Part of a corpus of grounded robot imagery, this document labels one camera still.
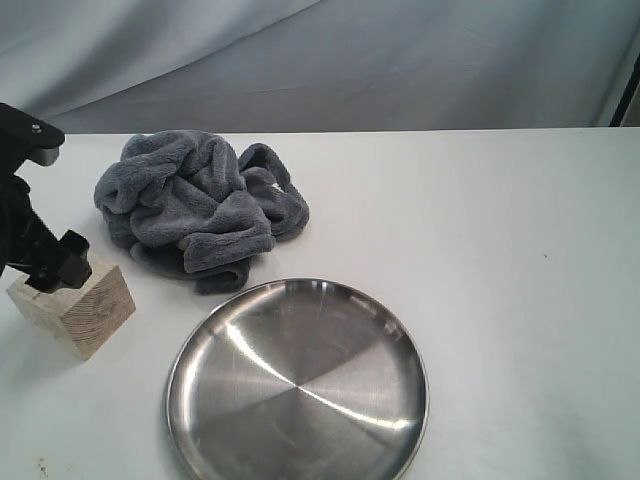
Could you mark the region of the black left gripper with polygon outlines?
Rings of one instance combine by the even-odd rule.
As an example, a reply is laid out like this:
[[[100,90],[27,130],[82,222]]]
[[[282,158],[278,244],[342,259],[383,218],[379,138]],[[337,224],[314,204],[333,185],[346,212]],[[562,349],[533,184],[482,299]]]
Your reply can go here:
[[[73,230],[59,240],[64,253],[39,255],[38,241],[55,237],[34,212],[29,185],[17,176],[27,160],[43,167],[55,163],[64,142],[60,129],[1,105],[1,267],[28,274],[27,284],[43,293],[79,289],[91,276],[90,244]]]

